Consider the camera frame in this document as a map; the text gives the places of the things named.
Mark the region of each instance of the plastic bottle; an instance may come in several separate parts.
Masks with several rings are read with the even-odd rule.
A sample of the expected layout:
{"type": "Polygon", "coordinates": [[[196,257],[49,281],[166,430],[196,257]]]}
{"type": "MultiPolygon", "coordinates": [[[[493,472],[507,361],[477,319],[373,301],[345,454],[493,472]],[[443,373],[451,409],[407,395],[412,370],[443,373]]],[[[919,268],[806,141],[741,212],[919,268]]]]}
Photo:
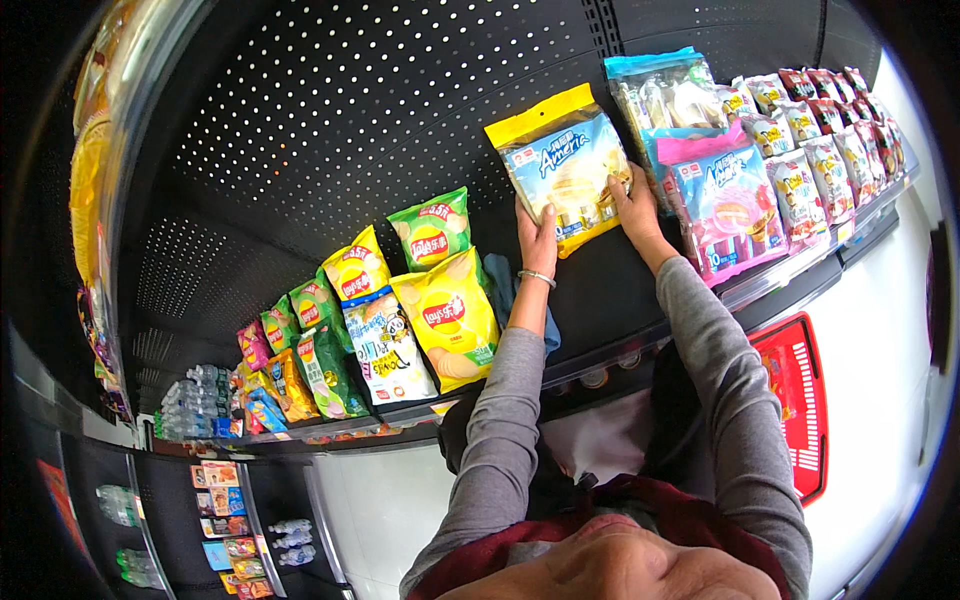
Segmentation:
{"type": "Polygon", "coordinates": [[[275,541],[274,548],[293,548],[294,546],[310,543],[311,541],[313,541],[313,536],[310,535],[310,532],[295,531],[275,541]]]}
{"type": "Polygon", "coordinates": [[[292,534],[295,531],[310,531],[313,523],[308,518],[295,518],[288,521],[281,521],[276,525],[267,527],[269,531],[278,534],[292,534]]]}
{"type": "Polygon", "coordinates": [[[301,546],[295,550],[288,550],[280,555],[279,563],[290,566],[307,564],[317,555],[317,550],[311,545],[301,546]]]}

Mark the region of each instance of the red vest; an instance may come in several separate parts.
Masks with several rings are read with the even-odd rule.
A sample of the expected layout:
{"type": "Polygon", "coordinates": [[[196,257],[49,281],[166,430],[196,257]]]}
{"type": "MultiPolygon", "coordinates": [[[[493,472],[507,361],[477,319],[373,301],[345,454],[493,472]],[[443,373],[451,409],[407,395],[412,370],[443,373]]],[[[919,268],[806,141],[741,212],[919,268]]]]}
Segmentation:
{"type": "MultiPolygon", "coordinates": [[[[713,504],[680,492],[647,477],[619,475],[593,490],[593,500],[603,506],[624,499],[642,501],[660,535],[680,546],[720,548],[738,560],[762,570],[790,600],[786,579],[770,546],[751,536],[720,514],[713,504]]],[[[521,541],[560,541],[576,533],[592,516],[592,509],[544,521],[523,521],[457,548],[443,557],[410,592],[410,600],[433,600],[452,589],[477,581],[507,564],[510,547],[521,541]]]]}

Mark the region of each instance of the white tile floor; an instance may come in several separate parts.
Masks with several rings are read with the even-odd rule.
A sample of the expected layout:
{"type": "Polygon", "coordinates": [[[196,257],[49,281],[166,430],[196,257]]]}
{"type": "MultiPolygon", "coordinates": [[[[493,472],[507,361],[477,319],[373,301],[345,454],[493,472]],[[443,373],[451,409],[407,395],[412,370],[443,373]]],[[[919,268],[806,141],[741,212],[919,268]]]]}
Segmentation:
{"type": "MultiPolygon", "coordinates": [[[[890,61],[877,95],[920,147],[920,118],[890,61]]],[[[900,226],[809,313],[828,394],[828,488],[806,511],[814,540],[811,598],[831,598],[875,552],[910,508],[926,477],[917,467],[923,431],[928,345],[924,273],[930,181],[898,202],[900,226]]],[[[330,526],[360,600],[396,600],[397,584],[444,516],[453,477],[436,446],[353,457],[323,457],[330,526]]]]}

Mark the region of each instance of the gray sleeve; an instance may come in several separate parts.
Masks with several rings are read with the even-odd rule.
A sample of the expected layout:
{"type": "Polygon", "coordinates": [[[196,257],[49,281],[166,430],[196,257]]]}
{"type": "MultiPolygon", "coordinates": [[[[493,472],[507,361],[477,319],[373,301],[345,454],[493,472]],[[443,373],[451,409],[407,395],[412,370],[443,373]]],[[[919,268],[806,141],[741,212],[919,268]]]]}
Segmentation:
{"type": "Polygon", "coordinates": [[[657,300],[697,389],[710,435],[716,505],[774,551],[793,600],[809,593],[812,541],[793,492],[780,401],[760,355],[685,258],[663,263],[657,300]]]}
{"type": "Polygon", "coordinates": [[[401,598],[452,550],[526,516],[537,470],[542,378],[543,339],[527,329],[506,329],[467,425],[467,448],[446,517],[400,581],[401,598]]]}

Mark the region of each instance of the silver bracelet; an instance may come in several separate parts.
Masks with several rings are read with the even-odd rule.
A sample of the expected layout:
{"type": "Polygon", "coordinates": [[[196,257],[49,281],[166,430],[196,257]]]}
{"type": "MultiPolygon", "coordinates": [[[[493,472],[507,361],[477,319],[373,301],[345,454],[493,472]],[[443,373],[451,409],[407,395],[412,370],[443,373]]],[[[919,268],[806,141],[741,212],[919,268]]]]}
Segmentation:
{"type": "Polygon", "coordinates": [[[550,284],[551,290],[557,289],[557,282],[542,273],[537,273],[536,271],[528,271],[527,269],[523,269],[522,271],[517,272],[517,275],[521,277],[530,276],[530,277],[536,277],[537,279],[543,279],[544,281],[550,284]]]}

